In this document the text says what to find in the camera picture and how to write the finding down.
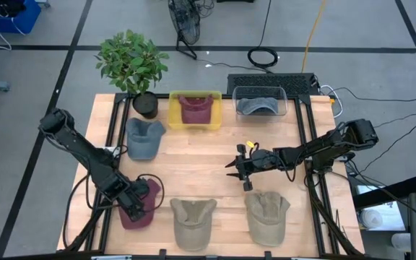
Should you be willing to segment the clear plastic bin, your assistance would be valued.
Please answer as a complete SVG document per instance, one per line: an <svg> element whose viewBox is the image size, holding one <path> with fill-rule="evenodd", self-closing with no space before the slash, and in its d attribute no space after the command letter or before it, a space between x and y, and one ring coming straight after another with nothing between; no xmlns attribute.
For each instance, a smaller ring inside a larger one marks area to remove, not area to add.
<svg viewBox="0 0 416 260"><path fill-rule="evenodd" d="M251 115L243 115L237 112L236 106L242 98L274 98L278 102L278 114L272 112L255 112ZM232 94L233 107L240 116L284 116L288 111L288 98L285 90L281 87L236 87Z"/></svg>

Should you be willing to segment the green leafy plant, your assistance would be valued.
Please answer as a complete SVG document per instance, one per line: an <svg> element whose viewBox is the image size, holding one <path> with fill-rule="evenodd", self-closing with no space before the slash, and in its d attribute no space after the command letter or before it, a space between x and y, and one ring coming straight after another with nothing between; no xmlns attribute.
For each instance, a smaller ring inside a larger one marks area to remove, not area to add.
<svg viewBox="0 0 416 260"><path fill-rule="evenodd" d="M138 95L163 78L168 70L163 62L169 55L143 34L126 30L105 39L95 58L95 68L102 78L109 79L110 85Z"/></svg>

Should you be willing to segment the blue plastic bin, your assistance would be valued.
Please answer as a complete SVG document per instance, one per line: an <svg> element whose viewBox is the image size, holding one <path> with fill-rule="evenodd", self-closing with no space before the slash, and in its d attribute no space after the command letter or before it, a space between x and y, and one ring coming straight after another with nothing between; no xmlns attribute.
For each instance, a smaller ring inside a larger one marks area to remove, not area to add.
<svg viewBox="0 0 416 260"><path fill-rule="evenodd" d="M20 33L28 34L31 32L41 8L35 0L11 0L16 5L24 7L18 11L14 17L0 17L0 33Z"/></svg>

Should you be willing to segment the white roll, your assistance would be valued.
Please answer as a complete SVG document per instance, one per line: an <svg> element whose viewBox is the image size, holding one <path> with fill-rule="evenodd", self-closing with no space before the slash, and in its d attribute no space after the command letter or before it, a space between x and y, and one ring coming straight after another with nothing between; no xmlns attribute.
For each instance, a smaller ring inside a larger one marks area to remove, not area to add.
<svg viewBox="0 0 416 260"><path fill-rule="evenodd" d="M383 217L374 209L363 209L358 213L359 223L362 229L370 230L383 225Z"/></svg>

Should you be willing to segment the beige baseball cap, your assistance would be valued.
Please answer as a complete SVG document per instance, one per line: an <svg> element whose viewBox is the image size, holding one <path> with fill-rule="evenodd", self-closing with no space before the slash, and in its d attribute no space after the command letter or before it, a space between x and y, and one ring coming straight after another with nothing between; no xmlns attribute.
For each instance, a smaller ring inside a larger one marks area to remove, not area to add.
<svg viewBox="0 0 416 260"><path fill-rule="evenodd" d="M171 199L176 244L184 251L204 250L210 242L217 201Z"/></svg>
<svg viewBox="0 0 416 260"><path fill-rule="evenodd" d="M245 197L249 235L259 245L275 247L285 239L290 203L275 191L248 193Z"/></svg>

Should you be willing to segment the black perforated computer case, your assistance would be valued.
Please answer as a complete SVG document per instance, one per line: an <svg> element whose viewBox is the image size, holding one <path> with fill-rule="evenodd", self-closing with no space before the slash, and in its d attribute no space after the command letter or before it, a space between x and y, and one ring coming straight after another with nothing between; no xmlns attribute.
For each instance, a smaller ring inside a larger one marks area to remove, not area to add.
<svg viewBox="0 0 416 260"><path fill-rule="evenodd" d="M227 94L236 87L282 87L287 95L318 95L320 84L314 73L229 74Z"/></svg>

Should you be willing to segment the blue-grey baseball cap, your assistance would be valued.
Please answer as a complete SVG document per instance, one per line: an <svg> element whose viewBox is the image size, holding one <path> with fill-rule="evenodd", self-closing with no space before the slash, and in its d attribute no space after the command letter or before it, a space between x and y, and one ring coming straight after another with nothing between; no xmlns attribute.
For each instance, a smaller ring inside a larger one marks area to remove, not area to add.
<svg viewBox="0 0 416 260"><path fill-rule="evenodd" d="M126 122L126 146L132 160L154 160L166 129L160 121L129 118Z"/></svg>
<svg viewBox="0 0 416 260"><path fill-rule="evenodd" d="M277 115L279 112L278 102L273 97L242 98L238 101L236 110L243 115L251 115L255 112L264 111Z"/></svg>

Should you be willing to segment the maroon baseball cap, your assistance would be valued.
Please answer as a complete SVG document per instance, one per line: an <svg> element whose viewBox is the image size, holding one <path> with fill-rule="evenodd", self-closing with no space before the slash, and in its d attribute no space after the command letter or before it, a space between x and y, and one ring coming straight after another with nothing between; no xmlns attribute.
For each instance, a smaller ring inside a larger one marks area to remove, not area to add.
<svg viewBox="0 0 416 260"><path fill-rule="evenodd" d="M152 180L147 179L147 184L149 186L149 191L146 196L141 196L142 201L144 202L144 210L145 215L138 221L131 221L129 216L125 213L122 208L118 209L121 224L125 230L137 230L145 228L146 226L150 225L153 221L154 217L154 208L155 208L155 200L157 194L160 192L161 187L160 185Z"/></svg>
<svg viewBox="0 0 416 260"><path fill-rule="evenodd" d="M179 95L178 102L181 105L181 118L184 124L209 124L214 98L186 97Z"/></svg>

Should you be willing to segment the yellow plastic bin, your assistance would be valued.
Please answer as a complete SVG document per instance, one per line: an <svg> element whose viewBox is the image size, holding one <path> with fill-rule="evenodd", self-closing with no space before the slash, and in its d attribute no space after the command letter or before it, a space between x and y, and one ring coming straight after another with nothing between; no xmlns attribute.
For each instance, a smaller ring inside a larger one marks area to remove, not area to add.
<svg viewBox="0 0 416 260"><path fill-rule="evenodd" d="M188 98L205 98L211 95L214 98L211 111L211 121L208 124L186 124L182 122L181 105L178 102L178 96ZM168 125L172 129L206 129L217 130L222 124L222 93L219 91L208 90L176 90L169 94L169 111Z"/></svg>

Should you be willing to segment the black floor fan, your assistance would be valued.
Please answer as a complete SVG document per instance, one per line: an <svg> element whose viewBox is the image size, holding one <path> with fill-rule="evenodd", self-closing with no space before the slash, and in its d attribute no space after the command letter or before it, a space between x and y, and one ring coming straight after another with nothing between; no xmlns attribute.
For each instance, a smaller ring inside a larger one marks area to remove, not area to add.
<svg viewBox="0 0 416 260"><path fill-rule="evenodd" d="M177 34L175 49L197 60L191 48L200 37L201 17L195 0L168 0L168 9Z"/></svg>

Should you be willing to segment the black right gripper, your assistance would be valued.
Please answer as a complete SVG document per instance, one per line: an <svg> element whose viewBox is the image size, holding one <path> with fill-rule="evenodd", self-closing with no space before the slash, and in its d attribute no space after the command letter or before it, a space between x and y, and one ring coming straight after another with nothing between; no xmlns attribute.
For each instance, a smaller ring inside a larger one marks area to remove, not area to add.
<svg viewBox="0 0 416 260"><path fill-rule="evenodd" d="M235 177L241 180L243 182L244 191L253 190L250 175L278 169L279 159L269 150L256 149L249 155L249 157L247 157L246 146L244 144L238 144L237 151L239 152L239 155L237 155L235 159L232 162L229 162L225 167L235 167L237 169L237 173L227 173L227 176Z"/></svg>

